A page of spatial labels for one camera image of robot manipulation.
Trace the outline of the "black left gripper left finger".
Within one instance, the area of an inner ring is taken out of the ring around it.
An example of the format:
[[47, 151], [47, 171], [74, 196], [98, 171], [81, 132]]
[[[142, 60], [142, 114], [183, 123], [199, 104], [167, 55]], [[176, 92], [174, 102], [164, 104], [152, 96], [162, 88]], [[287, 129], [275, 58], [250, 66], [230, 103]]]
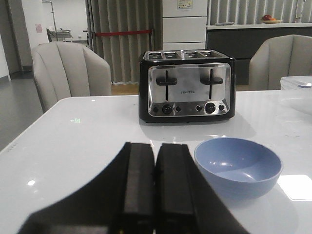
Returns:
[[20, 234], [151, 234], [154, 155], [125, 143], [109, 165], [62, 200], [32, 213]]

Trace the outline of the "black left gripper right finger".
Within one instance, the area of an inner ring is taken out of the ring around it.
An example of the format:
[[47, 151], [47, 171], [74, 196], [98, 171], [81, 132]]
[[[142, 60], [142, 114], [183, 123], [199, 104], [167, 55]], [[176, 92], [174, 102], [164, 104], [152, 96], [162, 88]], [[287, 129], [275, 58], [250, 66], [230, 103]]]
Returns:
[[205, 180], [185, 144], [162, 144], [158, 152], [156, 233], [247, 233]]

